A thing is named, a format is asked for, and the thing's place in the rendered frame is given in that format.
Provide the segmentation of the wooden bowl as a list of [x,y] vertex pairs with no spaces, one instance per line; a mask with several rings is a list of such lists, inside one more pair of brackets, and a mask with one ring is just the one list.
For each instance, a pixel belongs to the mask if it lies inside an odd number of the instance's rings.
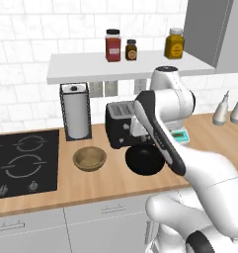
[[80,148],[73,155],[74,165],[85,172],[99,170],[105,164],[106,159],[106,152],[96,146]]

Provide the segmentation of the black toaster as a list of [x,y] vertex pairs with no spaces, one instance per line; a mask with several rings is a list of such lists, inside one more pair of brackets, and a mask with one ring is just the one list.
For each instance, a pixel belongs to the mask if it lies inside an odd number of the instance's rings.
[[134,115],[133,102],[112,102],[106,104],[105,127],[110,145],[114,149],[132,146],[140,142],[130,133],[131,118]]

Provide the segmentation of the yellow jar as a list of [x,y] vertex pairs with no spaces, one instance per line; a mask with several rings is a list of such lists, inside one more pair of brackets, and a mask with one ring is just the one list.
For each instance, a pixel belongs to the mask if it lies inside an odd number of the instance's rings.
[[183,30],[171,28],[166,38],[164,55],[169,59],[180,59],[184,50]]

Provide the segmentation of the grey wall outlet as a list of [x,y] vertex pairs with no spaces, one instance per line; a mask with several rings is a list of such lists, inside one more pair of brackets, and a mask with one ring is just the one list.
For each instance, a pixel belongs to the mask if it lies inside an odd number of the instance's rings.
[[99,98],[103,96],[103,82],[90,82],[90,97],[91,98]]
[[118,82],[117,81],[106,81],[105,82],[105,96],[113,97],[118,94]]
[[141,91],[146,89],[146,79],[135,79],[134,80],[134,94],[139,94]]

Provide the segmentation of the grey drawer front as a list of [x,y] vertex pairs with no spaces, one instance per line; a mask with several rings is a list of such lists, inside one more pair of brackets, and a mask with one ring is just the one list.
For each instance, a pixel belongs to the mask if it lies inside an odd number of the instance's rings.
[[[65,208],[72,253],[145,253],[153,231],[147,199],[142,195]],[[117,205],[126,211],[101,213]]]
[[0,231],[0,253],[71,253],[62,209],[0,217],[25,227]]

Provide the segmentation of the white paper towel roll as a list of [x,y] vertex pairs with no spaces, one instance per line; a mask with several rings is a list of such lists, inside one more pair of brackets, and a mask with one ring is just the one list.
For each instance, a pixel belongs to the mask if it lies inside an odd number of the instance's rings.
[[68,135],[74,139],[88,135],[87,90],[85,84],[63,86],[63,98]]

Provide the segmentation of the white wall shelf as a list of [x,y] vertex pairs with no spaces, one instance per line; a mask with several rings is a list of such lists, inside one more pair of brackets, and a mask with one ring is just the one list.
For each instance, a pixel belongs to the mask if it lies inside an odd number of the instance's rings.
[[168,59],[162,50],[144,50],[137,59],[124,57],[118,62],[108,62],[103,52],[60,53],[50,57],[46,76],[48,85],[77,82],[117,81],[150,78],[154,69],[171,65],[181,76],[213,74],[215,69],[196,57],[183,53],[181,59]]

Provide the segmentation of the black bowl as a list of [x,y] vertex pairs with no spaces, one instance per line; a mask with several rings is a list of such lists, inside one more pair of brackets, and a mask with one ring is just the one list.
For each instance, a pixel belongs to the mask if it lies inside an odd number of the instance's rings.
[[151,176],[162,170],[165,159],[155,145],[137,144],[126,151],[125,163],[137,175]]

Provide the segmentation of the black hob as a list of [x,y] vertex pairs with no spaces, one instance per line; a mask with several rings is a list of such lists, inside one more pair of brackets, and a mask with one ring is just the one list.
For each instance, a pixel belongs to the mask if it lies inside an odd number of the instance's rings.
[[58,147],[58,129],[0,135],[0,188],[8,187],[0,199],[56,191]]

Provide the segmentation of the grey wall cabinet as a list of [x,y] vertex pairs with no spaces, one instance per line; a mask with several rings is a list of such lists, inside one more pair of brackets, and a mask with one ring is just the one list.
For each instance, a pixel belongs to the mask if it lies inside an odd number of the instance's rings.
[[232,4],[215,73],[238,73],[238,0]]

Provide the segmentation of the red spice jar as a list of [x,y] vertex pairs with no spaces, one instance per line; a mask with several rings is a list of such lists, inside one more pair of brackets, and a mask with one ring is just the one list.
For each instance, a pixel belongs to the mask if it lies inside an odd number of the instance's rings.
[[120,61],[120,36],[117,29],[107,30],[106,59],[108,62]]

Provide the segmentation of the white teal kitchen scale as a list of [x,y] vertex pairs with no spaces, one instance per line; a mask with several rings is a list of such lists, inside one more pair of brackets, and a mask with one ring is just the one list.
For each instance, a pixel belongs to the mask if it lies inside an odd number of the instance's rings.
[[174,129],[171,131],[171,135],[175,138],[175,140],[181,144],[189,144],[190,136],[189,132],[185,127],[181,127],[179,129]]

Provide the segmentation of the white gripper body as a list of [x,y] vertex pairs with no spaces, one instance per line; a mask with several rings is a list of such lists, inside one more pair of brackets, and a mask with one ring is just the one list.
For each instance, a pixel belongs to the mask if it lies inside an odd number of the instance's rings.
[[145,127],[139,122],[136,116],[131,118],[130,133],[134,137],[144,136],[148,134]]

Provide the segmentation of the grey cabinet door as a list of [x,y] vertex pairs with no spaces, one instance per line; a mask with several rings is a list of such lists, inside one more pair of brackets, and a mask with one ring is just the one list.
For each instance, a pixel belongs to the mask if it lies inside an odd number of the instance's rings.
[[188,0],[185,52],[216,67],[234,0]]

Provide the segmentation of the small dark brown jar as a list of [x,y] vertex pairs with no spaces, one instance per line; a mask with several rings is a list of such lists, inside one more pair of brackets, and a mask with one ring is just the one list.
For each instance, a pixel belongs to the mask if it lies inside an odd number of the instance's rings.
[[126,42],[125,58],[127,60],[136,60],[136,57],[137,57],[136,40],[130,39]]

